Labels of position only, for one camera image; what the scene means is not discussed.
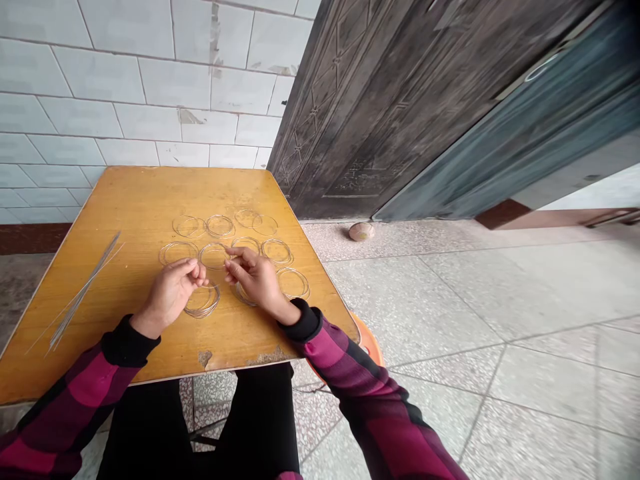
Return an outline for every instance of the yellow table top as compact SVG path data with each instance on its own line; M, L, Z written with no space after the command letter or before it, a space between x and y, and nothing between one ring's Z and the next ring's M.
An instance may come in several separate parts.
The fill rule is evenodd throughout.
M0 359L0 405L40 397L81 352L112 330L122 316L136 312L162 268L158 253L167 243L192 241L201 249L214 241L230 245L233 238L242 236L260 242L270 238L233 219L242 209L269 215L278 222L272 236L286 242L295 258L292 267L308 279L310 304L322 309L332 323L358 341L357 327L270 172L109 167L58 250ZM203 219L226 215L234 221L235 236L220 240L205 233L197 239L182 238L172 228L172 220L179 215ZM64 313L47 326L86 284L118 231L121 234L113 252L124 244L122 249L93 280L60 344L47 354ZM221 290L214 312L204 319L180 314L162 334L160 346L134 382L298 357L274 320L240 302L222 281L222 275L209 274Z

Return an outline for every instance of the leg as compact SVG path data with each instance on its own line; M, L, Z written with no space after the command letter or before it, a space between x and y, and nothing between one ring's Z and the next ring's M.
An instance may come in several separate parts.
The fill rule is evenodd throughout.
M300 472L295 440L290 363L237 370L231 412L216 447L223 473L274 479Z
M99 480L192 478L179 381L129 387L113 412Z

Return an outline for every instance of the round object on floor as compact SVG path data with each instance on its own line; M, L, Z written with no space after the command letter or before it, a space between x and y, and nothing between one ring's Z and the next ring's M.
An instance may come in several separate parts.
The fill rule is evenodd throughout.
M356 223L349 229L349 236L355 241L364 241L373 238L375 231L370 223Z

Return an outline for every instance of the dark wooden door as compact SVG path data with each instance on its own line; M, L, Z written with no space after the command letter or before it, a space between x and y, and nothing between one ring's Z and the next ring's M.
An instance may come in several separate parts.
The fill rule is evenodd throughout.
M371 216L597 4L323 2L268 166L298 218Z

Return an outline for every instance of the plaid shirt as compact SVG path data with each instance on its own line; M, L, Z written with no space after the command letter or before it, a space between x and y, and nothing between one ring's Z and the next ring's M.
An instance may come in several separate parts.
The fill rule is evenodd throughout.
M320 310L293 300L300 322L282 327L340 400L374 479L466 479L409 394ZM129 325L130 315L84 352L38 400L15 430L0 438L0 478L70 479L80 452L106 420L160 340ZM283 472L280 480L302 477Z

